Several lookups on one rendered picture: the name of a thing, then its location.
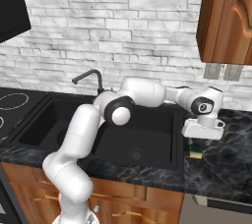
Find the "black tap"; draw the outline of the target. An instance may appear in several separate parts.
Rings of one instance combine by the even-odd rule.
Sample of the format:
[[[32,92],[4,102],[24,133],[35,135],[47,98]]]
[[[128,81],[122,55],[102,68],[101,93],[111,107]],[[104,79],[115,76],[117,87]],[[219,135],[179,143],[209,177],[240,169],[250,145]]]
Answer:
[[[84,72],[83,74],[81,75],[78,75],[77,77],[73,78],[72,79],[72,83],[73,84],[77,84],[78,81],[82,80],[83,78],[85,77],[88,77],[89,75],[92,75],[92,74],[96,74],[97,76],[97,81],[98,81],[98,88],[97,88],[97,95],[101,94],[102,92],[104,92],[104,88],[102,86],[102,77],[101,77],[101,73],[99,70],[97,69],[91,69],[87,72]]]

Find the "black extractor hood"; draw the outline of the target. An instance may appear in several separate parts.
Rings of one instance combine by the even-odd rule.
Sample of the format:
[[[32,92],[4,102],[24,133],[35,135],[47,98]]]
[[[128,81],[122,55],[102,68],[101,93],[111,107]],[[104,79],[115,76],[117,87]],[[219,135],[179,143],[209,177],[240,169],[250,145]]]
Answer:
[[[31,28],[25,0],[0,0],[0,43]]]

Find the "black sink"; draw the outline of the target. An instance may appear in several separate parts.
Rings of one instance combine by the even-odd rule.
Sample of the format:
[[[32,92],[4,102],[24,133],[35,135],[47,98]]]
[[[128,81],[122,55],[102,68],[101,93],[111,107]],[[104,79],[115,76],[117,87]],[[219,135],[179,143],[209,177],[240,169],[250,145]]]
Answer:
[[[25,120],[10,145],[58,150],[78,106],[92,101],[88,95],[49,96]],[[174,104],[158,108],[137,106],[126,125],[100,126],[89,158],[181,171],[183,116],[183,110]]]

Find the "green and yellow sponge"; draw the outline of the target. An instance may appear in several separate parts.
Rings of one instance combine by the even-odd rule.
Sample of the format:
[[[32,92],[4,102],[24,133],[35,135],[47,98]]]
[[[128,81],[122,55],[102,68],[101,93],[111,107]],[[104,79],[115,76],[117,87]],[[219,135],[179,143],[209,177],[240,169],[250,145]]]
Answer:
[[[196,159],[201,159],[203,157],[203,142],[201,140],[190,140],[189,156]]]

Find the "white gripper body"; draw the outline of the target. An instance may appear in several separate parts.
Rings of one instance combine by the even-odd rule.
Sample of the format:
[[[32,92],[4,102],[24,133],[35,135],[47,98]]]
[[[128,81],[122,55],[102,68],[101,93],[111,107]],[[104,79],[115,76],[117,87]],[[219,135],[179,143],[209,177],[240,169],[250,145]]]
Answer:
[[[219,119],[216,119],[211,128],[200,125],[196,119],[187,119],[181,133],[185,138],[190,139],[220,140],[224,127],[225,123]]]

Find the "wooden panel under sink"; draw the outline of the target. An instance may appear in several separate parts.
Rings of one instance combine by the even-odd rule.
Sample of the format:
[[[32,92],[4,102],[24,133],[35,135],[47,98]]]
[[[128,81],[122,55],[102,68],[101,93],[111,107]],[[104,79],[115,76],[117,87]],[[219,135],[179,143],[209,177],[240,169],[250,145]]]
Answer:
[[[46,178],[41,168],[2,162],[8,181],[17,185],[38,186],[40,188],[56,190]],[[130,198],[157,203],[177,204],[183,200],[183,193],[155,189],[145,186],[92,178],[94,195],[114,198]]]

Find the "grey dishwasher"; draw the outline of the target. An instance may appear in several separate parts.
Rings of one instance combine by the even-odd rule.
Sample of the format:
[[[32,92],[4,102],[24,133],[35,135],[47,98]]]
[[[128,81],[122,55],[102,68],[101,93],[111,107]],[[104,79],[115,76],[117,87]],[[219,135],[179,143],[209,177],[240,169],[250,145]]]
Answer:
[[[179,224],[252,224],[252,214],[199,206],[186,194]]]

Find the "wooden cupboard door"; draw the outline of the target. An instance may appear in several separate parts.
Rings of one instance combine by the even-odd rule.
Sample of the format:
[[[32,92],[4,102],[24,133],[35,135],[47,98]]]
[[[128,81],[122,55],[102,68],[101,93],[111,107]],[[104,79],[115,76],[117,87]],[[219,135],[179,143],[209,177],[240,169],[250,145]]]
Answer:
[[[34,200],[35,197],[40,196],[58,197],[59,192],[57,190],[14,183],[11,186],[29,224],[52,224],[60,214],[59,201],[51,199]]]
[[[180,217],[179,213],[111,202],[95,197],[89,199],[89,205],[91,210],[95,210],[96,206],[98,207],[96,216],[100,224],[178,224]],[[126,210],[142,213],[145,218],[133,215],[123,215],[119,217],[113,217],[111,215],[112,213]]]

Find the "grey wall socket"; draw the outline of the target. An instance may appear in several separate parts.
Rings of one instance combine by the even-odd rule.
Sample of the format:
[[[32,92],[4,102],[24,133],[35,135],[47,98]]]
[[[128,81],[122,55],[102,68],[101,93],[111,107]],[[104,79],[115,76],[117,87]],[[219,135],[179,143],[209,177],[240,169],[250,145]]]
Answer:
[[[228,64],[225,68],[224,77],[225,81],[234,81],[238,82],[240,79],[240,75],[242,72],[243,66],[242,65],[231,65]]]
[[[220,77],[221,64],[207,63],[204,72],[204,78],[208,80],[217,80]]]

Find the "black hob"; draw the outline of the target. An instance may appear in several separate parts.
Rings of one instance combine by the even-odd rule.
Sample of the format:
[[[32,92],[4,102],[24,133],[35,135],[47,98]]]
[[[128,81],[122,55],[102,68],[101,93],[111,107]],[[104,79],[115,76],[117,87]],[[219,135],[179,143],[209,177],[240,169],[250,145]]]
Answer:
[[[0,87],[0,142],[18,127],[46,95],[46,91]]]

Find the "wooden wall cupboard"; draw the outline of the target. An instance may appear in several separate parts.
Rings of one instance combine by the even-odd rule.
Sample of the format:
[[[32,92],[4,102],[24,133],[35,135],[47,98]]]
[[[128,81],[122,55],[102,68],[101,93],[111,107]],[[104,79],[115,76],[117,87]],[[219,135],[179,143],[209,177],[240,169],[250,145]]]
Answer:
[[[252,66],[252,0],[202,0],[196,39],[204,63]]]

